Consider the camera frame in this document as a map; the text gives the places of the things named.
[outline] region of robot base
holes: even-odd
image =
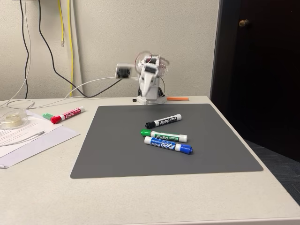
[[[157,100],[155,101],[149,101],[147,100],[145,97],[142,96],[138,96],[136,99],[139,103],[143,104],[143,105],[148,105],[148,104],[163,104],[167,101],[167,97],[158,97]]]

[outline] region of door knob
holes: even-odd
[[[239,22],[239,27],[246,27],[247,25],[249,25],[249,20],[241,20]]]

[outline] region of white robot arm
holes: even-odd
[[[147,55],[136,68],[131,64],[118,64],[116,78],[129,78],[131,70],[135,68],[142,93],[137,97],[137,101],[143,105],[163,104],[166,102],[166,97],[164,95],[158,97],[158,88],[160,78],[165,75],[167,63],[168,61],[163,60],[159,55]]]

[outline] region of floor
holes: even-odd
[[[300,205],[300,163],[255,143],[245,141]]]

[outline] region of blue marker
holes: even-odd
[[[173,151],[180,151],[186,154],[192,154],[192,146],[185,144],[177,144],[166,140],[157,139],[154,137],[145,137],[145,144],[154,145],[160,148],[170,149]]]

